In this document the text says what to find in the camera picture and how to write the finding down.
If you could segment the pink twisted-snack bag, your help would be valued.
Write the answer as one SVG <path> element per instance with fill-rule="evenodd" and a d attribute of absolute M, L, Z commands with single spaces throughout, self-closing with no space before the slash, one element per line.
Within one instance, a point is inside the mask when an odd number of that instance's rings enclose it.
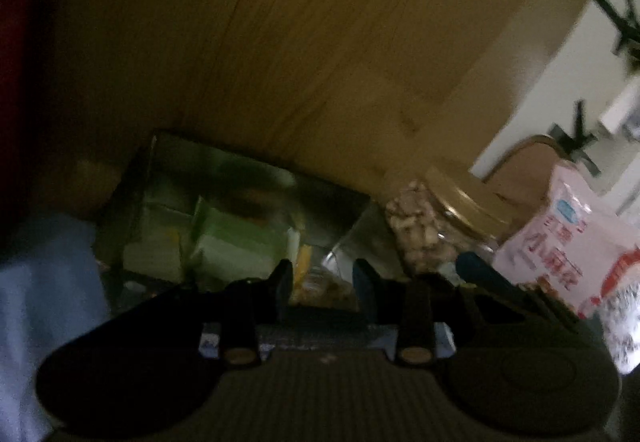
<path fill-rule="evenodd" d="M 542 288 L 579 318 L 598 317 L 617 370 L 639 366 L 639 230 L 574 164 L 555 164 L 546 203 L 496 251 L 492 266 L 514 285 Z"/>

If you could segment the brown wooden chair back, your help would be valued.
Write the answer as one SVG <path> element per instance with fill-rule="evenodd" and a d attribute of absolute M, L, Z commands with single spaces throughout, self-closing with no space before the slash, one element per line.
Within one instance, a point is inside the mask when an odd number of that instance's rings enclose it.
<path fill-rule="evenodd" d="M 554 139 L 531 136 L 503 154 L 483 182 L 514 207 L 537 209 L 546 197 L 554 166 L 564 159 L 568 155 Z"/>

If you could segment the clear seed snack packet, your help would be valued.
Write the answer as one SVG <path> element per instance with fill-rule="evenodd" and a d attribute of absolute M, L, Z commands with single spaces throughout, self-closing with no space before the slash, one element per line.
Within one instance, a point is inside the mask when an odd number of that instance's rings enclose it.
<path fill-rule="evenodd" d="M 290 305 L 358 310 L 355 289 L 343 279 L 331 249 L 303 244 L 294 263 Z"/>

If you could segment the black cardboard storage box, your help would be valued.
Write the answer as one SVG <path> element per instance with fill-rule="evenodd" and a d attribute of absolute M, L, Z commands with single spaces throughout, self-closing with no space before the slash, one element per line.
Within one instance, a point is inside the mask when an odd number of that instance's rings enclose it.
<path fill-rule="evenodd" d="M 383 210 L 368 195 L 211 144 L 157 132 L 119 189 L 125 218 L 111 262 L 134 292 L 216 292 L 292 263 L 292 305 L 352 309 L 352 267 L 402 270 Z"/>

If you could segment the green snack packet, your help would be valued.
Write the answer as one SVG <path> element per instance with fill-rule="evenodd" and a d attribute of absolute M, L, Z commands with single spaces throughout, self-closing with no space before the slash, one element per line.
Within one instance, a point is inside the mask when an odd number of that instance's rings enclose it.
<path fill-rule="evenodd" d="M 280 215 L 256 221 L 226 213 L 205 199 L 198 200 L 192 215 L 145 203 L 122 265 L 169 283 L 196 277 L 227 284 L 268 277 L 280 260 L 296 259 L 299 242 L 300 233 Z"/>

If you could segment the clear nut jar gold lid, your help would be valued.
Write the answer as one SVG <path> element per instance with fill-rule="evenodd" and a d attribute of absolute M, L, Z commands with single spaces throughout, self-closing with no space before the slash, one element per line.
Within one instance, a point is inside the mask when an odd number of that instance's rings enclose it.
<path fill-rule="evenodd" d="M 491 260 L 515 210 L 463 165 L 439 159 L 385 205 L 409 274 L 435 272 L 471 251 Z"/>

